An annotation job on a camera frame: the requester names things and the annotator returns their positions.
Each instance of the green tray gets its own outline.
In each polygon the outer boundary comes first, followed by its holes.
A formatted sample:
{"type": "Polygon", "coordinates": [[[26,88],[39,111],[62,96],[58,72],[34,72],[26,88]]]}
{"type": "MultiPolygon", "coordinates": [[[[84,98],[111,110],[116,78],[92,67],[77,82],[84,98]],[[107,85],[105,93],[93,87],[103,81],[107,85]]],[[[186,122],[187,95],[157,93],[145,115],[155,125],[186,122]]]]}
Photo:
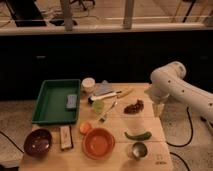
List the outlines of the green tray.
{"type": "Polygon", "coordinates": [[[45,80],[42,83],[33,124],[74,124],[78,120],[80,105],[80,80],[45,80]],[[66,109],[67,95],[76,94],[76,108],[66,109]]]}

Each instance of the orange bowl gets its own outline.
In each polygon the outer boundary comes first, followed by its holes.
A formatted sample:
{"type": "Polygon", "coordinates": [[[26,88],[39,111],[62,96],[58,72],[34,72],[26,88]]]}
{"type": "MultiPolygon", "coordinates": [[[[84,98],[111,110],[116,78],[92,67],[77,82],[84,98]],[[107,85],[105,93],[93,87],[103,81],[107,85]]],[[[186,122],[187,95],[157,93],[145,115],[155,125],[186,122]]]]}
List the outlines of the orange bowl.
{"type": "Polygon", "coordinates": [[[104,128],[94,128],[83,139],[84,153],[95,160],[103,159],[115,146],[113,135],[104,128]]]}

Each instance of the small metal bowl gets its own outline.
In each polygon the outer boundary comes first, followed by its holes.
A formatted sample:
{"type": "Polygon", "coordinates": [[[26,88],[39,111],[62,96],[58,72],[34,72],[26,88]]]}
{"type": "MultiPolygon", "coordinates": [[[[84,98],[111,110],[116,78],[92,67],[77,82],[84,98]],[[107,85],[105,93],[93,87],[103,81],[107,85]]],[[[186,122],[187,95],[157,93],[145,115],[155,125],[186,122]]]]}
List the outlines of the small metal bowl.
{"type": "Polygon", "coordinates": [[[52,136],[46,129],[31,132],[24,142],[24,151],[33,157],[42,157],[50,149],[52,136]]]}
{"type": "Polygon", "coordinates": [[[140,159],[142,157],[145,157],[148,153],[147,147],[142,142],[136,142],[132,146],[132,154],[135,159],[140,159]]]}

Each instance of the fork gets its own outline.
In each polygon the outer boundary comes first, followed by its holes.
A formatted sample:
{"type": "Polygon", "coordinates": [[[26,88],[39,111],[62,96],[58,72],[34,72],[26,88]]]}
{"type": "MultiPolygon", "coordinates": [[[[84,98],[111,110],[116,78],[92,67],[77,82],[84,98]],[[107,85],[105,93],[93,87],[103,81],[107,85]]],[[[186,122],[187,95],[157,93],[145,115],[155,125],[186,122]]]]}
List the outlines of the fork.
{"type": "Polygon", "coordinates": [[[112,110],[115,106],[117,105],[117,100],[115,100],[112,104],[112,106],[101,116],[101,118],[99,119],[99,122],[103,123],[106,121],[107,119],[107,114],[110,110],[112,110]]]}

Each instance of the white container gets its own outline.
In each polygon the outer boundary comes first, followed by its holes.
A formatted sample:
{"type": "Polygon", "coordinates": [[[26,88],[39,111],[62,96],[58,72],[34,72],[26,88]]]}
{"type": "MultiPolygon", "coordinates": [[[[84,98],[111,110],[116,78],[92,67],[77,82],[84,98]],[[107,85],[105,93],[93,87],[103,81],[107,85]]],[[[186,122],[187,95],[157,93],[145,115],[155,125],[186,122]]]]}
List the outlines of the white container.
{"type": "Polygon", "coordinates": [[[82,83],[82,89],[86,93],[92,93],[95,89],[95,80],[91,77],[83,79],[82,83]]]}

